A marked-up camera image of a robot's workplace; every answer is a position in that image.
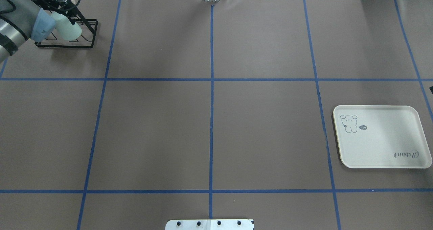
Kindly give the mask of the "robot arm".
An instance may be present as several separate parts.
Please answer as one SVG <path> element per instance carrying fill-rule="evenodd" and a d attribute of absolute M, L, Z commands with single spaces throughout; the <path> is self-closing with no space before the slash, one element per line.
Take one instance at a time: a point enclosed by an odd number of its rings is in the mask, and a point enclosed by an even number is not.
<path fill-rule="evenodd" d="M 14 55 L 28 39 L 42 41 L 53 31 L 55 20 L 32 0 L 1 0 L 0 61 Z"/>

